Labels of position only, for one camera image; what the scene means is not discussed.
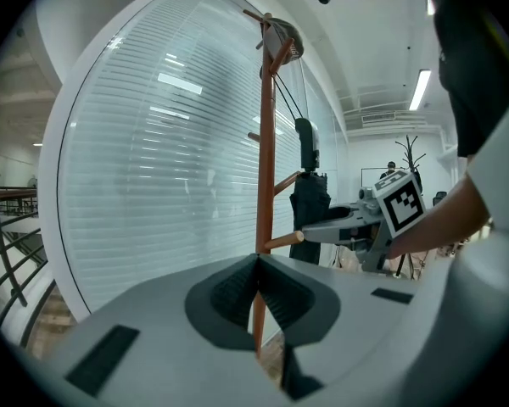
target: wooden coat rack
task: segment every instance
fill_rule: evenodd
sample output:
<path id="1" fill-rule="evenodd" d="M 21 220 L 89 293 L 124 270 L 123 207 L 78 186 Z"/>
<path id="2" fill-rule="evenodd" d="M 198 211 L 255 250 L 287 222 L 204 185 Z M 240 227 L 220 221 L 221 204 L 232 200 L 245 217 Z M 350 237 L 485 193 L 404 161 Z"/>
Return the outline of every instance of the wooden coat rack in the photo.
<path id="1" fill-rule="evenodd" d="M 258 21 L 262 30 L 262 41 L 256 46 L 257 49 L 263 47 L 262 71 L 262 89 L 260 98 L 260 135 L 250 132 L 248 137 L 260 144 L 259 170 L 258 170 L 258 205 L 256 210 L 256 253 L 270 254 L 274 248 L 289 246 L 301 243 L 304 235 L 301 231 L 293 232 L 284 237 L 272 239 L 271 231 L 273 229 L 273 199 L 285 188 L 296 181 L 299 172 L 294 172 L 291 176 L 284 179 L 277 185 L 275 182 L 275 80 L 281 65 L 291 52 L 294 39 L 287 39 L 273 59 L 270 50 L 266 44 L 266 33 L 270 29 L 268 20 L 272 18 L 271 14 L 264 14 L 261 18 L 257 14 L 245 9 L 243 11 L 252 19 Z M 256 344 L 256 353 L 260 357 L 260 347 L 262 345 L 262 332 L 264 331 L 264 316 L 266 313 L 266 304 L 260 293 L 256 294 L 253 303 L 253 337 Z"/>

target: railing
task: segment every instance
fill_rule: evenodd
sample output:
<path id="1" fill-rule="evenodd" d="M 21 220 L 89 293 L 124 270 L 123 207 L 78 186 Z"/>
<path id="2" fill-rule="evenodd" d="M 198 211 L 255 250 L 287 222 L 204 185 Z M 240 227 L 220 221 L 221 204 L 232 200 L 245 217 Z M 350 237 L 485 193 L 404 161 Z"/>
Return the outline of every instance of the railing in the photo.
<path id="1" fill-rule="evenodd" d="M 37 228 L 34 231 L 31 231 L 22 237 L 13 240 L 11 243 L 6 244 L 4 242 L 4 226 L 11 225 L 12 223 L 27 219 L 29 217 L 37 216 L 37 202 L 34 203 L 34 201 L 36 201 L 36 189 L 11 187 L 7 189 L 0 188 L 0 214 L 4 214 L 4 209 L 1 209 L 1 207 L 5 206 L 7 207 L 5 212 L 7 212 L 8 215 L 15 215 L 13 219 L 9 219 L 4 222 L 1 221 L 0 217 L 0 257 L 2 258 L 3 268 L 5 269 L 5 273 L 0 276 L 0 287 L 7 280 L 11 282 L 12 286 L 11 298 L 4 305 L 2 311 L 0 312 L 0 326 L 2 325 L 6 315 L 11 310 L 16 300 L 19 300 L 20 303 L 26 307 L 27 301 L 23 291 L 48 262 L 45 260 L 41 264 L 37 265 L 36 268 L 30 273 L 30 275 L 28 275 L 28 277 L 26 277 L 22 283 L 19 283 L 17 277 L 15 276 L 15 272 L 27 261 L 31 260 L 35 254 L 42 250 L 43 245 L 30 251 L 15 265 L 11 265 L 8 250 L 15 247 L 19 243 L 22 243 L 26 238 L 36 235 L 38 232 L 40 232 L 40 228 Z"/>

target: person in background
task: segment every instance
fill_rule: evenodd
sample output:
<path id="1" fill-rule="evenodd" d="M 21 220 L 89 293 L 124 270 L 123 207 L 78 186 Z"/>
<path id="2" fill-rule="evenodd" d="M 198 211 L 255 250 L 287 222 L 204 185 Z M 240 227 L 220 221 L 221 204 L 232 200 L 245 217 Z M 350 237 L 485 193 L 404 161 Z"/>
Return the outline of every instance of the person in background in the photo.
<path id="1" fill-rule="evenodd" d="M 382 180 L 385 176 L 388 176 L 396 171 L 396 163 L 394 161 L 389 161 L 388 170 L 379 176 L 379 179 Z"/>
<path id="2" fill-rule="evenodd" d="M 509 107 L 509 0 L 433 2 L 441 48 L 439 78 L 455 116 L 458 156 L 469 163 Z M 488 219 L 466 173 L 445 199 L 392 242 L 387 257 L 458 243 Z"/>

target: glass wall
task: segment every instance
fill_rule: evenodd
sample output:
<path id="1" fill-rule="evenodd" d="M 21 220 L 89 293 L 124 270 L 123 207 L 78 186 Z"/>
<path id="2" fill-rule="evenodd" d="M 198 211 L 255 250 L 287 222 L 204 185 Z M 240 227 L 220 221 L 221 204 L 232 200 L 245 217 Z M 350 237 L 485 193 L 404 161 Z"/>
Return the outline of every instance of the glass wall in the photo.
<path id="1" fill-rule="evenodd" d="M 155 0 L 81 88 L 60 156 L 59 219 L 90 310 L 147 279 L 254 252 L 259 146 L 247 134 L 260 130 L 261 51 L 244 8 L 255 11 L 242 0 Z M 305 113 L 301 66 L 280 74 Z M 278 182 L 299 169 L 280 97 L 276 132 Z M 274 236 L 292 231 L 291 192 L 276 198 Z"/>

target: air vent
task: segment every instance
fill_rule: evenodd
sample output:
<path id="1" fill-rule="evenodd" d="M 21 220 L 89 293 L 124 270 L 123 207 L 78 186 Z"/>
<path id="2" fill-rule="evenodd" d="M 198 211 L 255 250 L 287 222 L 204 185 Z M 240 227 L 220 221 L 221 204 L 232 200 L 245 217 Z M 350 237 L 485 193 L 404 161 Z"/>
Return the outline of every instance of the air vent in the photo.
<path id="1" fill-rule="evenodd" d="M 396 120 L 396 113 L 376 113 L 376 114 L 365 114 L 361 116 L 362 124 L 374 124 L 378 122 L 390 122 Z"/>

